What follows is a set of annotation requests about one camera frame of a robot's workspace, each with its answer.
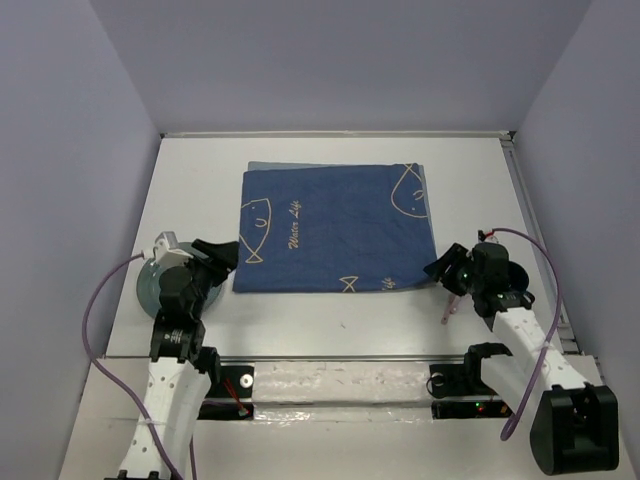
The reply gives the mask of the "blue embroidered cloth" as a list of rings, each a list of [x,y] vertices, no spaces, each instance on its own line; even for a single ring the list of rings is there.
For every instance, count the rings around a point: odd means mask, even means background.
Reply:
[[[418,164],[245,172],[236,293],[421,288],[435,261]]]

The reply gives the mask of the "teal ceramic plate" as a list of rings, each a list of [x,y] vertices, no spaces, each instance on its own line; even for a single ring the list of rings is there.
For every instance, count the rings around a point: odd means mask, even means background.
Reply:
[[[179,242],[179,248],[194,256],[204,257],[204,254],[194,249],[189,242]],[[137,299],[141,308],[151,319],[155,319],[161,307],[159,301],[159,279],[165,270],[166,267],[157,264],[156,261],[150,257],[149,259],[146,259],[137,277]],[[204,311],[208,310],[216,302],[222,289],[223,286],[220,285],[210,290],[204,303]]]

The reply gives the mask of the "dark blue mug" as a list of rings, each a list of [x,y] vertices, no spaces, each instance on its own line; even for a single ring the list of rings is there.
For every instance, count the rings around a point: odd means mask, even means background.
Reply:
[[[528,303],[533,304],[535,296],[528,290],[530,279],[526,270],[518,263],[510,261],[508,277],[510,289],[523,296]]]

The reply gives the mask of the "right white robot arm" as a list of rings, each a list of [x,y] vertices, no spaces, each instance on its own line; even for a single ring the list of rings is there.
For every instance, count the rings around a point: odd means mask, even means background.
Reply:
[[[431,366],[428,392],[436,399],[498,396],[507,408],[501,439],[527,423],[533,458],[548,476],[617,469],[617,398],[554,347],[554,333],[543,330],[532,310],[529,276],[507,249],[487,241],[472,249],[453,244],[424,271],[452,302],[470,296],[496,337],[469,346],[458,364]]]

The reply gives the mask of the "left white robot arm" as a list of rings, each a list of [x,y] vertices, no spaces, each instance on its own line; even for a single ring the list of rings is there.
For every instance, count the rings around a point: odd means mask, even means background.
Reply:
[[[120,479],[182,479],[195,475],[193,433],[205,396],[221,383],[221,361],[204,344],[202,314],[211,293],[238,264],[237,242],[194,240],[184,250],[171,233],[152,250],[158,307],[153,322],[148,378],[143,397],[124,390],[139,419],[117,476]]]

